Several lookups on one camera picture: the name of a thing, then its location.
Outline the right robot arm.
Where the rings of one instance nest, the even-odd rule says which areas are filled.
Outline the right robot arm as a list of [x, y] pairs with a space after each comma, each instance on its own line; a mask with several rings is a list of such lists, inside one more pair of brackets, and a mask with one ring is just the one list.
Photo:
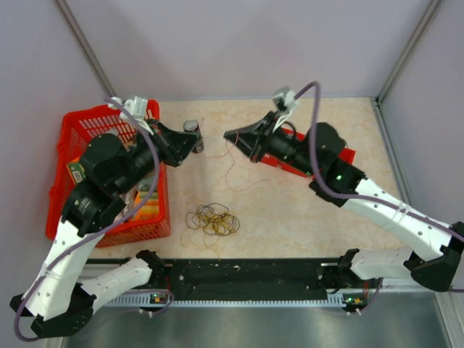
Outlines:
[[453, 286], [463, 256], [463, 223], [435, 220], [384, 191], [362, 170], [341, 157], [344, 147], [328, 123], [313, 122], [300, 139], [282, 128], [269, 112], [247, 127], [223, 137], [252, 162], [270, 155], [304, 173], [315, 194], [326, 202], [369, 219], [405, 243], [389, 250], [351, 249], [341, 259], [339, 280], [348, 287], [371, 278], [406, 278], [437, 292]]

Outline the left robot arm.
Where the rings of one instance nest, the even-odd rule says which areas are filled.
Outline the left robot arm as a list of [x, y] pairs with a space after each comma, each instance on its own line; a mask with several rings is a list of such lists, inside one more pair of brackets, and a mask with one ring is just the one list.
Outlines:
[[79, 159], [85, 178], [65, 202], [41, 271], [34, 284], [10, 302], [18, 339], [26, 340], [18, 324], [22, 317], [33, 319], [30, 328], [36, 339], [72, 336], [121, 294], [139, 286], [154, 288], [164, 281], [164, 262], [149, 250], [98, 278], [78, 279], [103, 236], [127, 220], [118, 217], [126, 206], [122, 195], [148, 174], [154, 176], [149, 189], [154, 191], [160, 165], [181, 165], [201, 139], [199, 133], [174, 131], [157, 120], [149, 122], [149, 130], [136, 133], [131, 150], [112, 133], [91, 139]]

